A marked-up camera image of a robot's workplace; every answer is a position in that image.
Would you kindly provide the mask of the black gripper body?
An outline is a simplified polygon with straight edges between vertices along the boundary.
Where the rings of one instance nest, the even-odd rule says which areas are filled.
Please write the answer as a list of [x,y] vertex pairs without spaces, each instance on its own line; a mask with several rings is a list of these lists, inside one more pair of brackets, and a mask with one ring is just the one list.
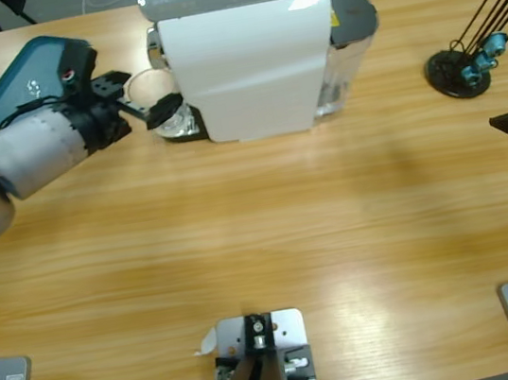
[[80,104],[65,103],[60,105],[61,114],[75,129],[88,154],[107,148],[127,134],[132,128],[120,113],[126,112],[136,119],[145,121],[149,117],[149,111],[140,107],[124,96],[100,97],[80,106]]

